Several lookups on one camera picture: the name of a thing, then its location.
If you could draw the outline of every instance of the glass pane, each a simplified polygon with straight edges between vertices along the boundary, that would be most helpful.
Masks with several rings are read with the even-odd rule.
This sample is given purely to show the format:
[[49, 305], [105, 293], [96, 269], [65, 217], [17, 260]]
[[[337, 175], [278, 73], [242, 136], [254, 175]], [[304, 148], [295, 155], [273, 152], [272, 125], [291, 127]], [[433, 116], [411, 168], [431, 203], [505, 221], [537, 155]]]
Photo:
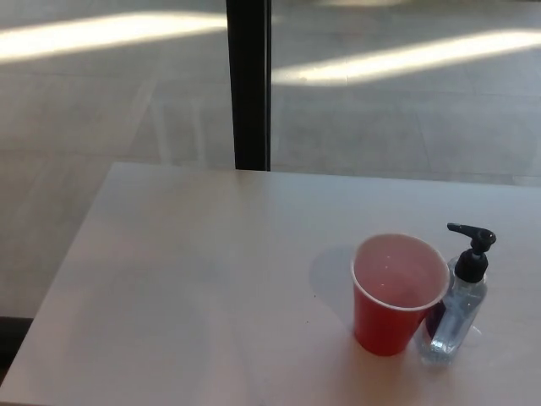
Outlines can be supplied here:
[[33, 317], [113, 162], [234, 167], [222, 0], [0, 1], [0, 315]]
[[273, 170], [541, 184], [541, 4], [274, 6]]

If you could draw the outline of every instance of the pump nozzle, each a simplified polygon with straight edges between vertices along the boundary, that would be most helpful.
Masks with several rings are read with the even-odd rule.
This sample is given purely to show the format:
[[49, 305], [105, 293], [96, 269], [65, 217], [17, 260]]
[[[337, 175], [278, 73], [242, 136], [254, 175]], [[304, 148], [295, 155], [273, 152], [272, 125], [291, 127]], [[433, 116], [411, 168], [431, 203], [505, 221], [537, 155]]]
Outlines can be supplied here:
[[465, 226], [454, 222], [447, 223], [447, 228], [472, 239], [471, 246], [475, 255], [481, 255], [483, 252], [487, 252], [490, 250], [490, 246], [496, 242], [496, 234], [486, 228]]

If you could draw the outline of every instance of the black pump dispenser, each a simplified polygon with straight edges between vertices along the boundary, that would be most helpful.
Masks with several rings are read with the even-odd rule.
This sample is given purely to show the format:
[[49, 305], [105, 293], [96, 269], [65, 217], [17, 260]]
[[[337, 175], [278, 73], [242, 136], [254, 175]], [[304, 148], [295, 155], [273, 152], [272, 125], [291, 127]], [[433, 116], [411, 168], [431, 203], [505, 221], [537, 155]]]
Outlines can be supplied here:
[[487, 255], [484, 253], [496, 242], [496, 234], [485, 228], [464, 226], [454, 222], [447, 223], [447, 228], [472, 239], [472, 248], [462, 252], [456, 263], [455, 276], [468, 283], [480, 282], [489, 266]]

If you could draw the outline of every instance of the clear liquid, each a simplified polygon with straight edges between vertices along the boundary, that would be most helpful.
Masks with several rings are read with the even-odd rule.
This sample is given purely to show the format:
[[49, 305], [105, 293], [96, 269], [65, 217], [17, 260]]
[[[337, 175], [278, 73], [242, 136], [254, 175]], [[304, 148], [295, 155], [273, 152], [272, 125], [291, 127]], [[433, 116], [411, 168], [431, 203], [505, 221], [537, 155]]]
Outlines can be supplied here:
[[449, 263], [452, 285], [442, 300], [445, 308], [440, 307], [439, 323], [434, 324], [429, 316], [417, 331], [416, 342], [427, 364], [452, 362], [487, 293], [485, 278], [478, 283], [466, 283], [454, 277], [455, 264], [456, 259]]

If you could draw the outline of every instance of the red plastic cup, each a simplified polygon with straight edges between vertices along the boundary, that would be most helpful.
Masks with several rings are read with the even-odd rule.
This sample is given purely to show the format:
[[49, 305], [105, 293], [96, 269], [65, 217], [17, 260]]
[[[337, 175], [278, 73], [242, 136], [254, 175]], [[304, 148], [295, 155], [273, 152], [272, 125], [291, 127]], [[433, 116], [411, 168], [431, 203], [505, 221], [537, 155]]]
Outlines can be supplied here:
[[449, 286], [440, 253], [404, 234], [375, 235], [352, 261], [355, 338], [369, 352], [400, 353]]

